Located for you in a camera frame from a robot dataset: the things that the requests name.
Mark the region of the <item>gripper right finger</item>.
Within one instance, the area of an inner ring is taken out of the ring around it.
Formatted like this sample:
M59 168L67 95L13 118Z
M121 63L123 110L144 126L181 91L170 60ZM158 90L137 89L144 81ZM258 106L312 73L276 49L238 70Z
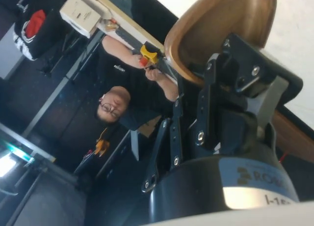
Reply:
M241 37L230 34L222 53L204 70L197 103L197 152L273 150L271 123L278 104L275 64Z

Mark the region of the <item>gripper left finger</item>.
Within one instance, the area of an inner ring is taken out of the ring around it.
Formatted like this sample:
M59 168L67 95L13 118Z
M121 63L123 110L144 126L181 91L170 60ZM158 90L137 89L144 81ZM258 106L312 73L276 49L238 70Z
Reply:
M158 129L141 191L148 193L177 167L183 158L182 118L183 96L173 106L173 117L164 119Z

